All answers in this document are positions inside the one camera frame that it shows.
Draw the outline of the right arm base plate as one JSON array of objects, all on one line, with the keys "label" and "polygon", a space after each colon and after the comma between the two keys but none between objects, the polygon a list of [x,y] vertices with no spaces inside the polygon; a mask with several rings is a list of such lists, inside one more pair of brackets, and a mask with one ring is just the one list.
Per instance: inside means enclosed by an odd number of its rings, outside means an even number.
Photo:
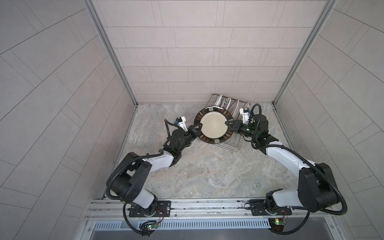
[{"label": "right arm base plate", "polygon": [[244,207],[250,209],[253,216],[292,215],[292,210],[290,208],[279,207],[273,202],[273,200],[268,199],[249,200]]}]

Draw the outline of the dark rimmed beige plate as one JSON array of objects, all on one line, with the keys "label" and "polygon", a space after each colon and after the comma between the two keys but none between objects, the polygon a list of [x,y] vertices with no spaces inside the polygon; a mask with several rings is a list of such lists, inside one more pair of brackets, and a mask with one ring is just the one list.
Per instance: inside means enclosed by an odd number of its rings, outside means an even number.
[{"label": "dark rimmed beige plate", "polygon": [[194,124],[203,124],[200,140],[215,145],[225,142],[232,136],[233,131],[225,125],[225,121],[230,120],[233,120],[233,116],[228,110],[210,106],[197,113]]}]

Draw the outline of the blue striped white plate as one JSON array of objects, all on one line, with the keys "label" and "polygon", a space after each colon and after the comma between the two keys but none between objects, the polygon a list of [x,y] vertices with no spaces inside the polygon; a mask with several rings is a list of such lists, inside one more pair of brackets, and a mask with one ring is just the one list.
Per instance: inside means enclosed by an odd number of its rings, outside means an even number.
[{"label": "blue striped white plate", "polygon": [[230,98],[230,97],[228,97],[228,98],[225,99],[223,107],[224,107],[226,110],[228,110],[228,109],[230,108],[230,106],[231,106],[231,101],[232,101],[232,98]]}]

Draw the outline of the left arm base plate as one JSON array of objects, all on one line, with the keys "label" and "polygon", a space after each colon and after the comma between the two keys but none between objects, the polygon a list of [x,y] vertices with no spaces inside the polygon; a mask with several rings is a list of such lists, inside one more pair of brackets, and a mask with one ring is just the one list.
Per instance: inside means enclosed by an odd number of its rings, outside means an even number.
[{"label": "left arm base plate", "polygon": [[156,201],[152,203],[147,209],[133,204],[130,207],[130,218],[143,218],[143,217],[169,217],[171,210],[171,201]]}]

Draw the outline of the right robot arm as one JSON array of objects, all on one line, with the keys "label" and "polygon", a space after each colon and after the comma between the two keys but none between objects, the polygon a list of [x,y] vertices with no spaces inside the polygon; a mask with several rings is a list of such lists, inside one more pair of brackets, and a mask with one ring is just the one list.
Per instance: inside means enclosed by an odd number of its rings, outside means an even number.
[{"label": "right robot arm", "polygon": [[255,117],[256,121],[250,125],[241,120],[231,120],[225,124],[233,132],[249,137],[253,149],[274,158],[298,178],[296,190],[274,190],[266,194],[267,211],[273,213],[278,208],[293,207],[311,213],[346,214],[348,205],[337,187],[332,169],[325,163],[309,161],[284,146],[269,134],[266,117]]}]

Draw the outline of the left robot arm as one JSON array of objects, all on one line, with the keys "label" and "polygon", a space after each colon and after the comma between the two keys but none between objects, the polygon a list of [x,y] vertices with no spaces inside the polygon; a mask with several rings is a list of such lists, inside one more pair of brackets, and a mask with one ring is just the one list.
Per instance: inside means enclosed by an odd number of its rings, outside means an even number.
[{"label": "left robot arm", "polygon": [[137,205],[146,216],[157,209],[158,198],[144,188],[150,173],[174,166],[182,157],[182,151],[200,135],[202,124],[181,127],[165,121],[166,126],[176,127],[168,133],[164,147],[156,154],[139,156],[127,154],[106,181],[106,196],[111,200]]}]

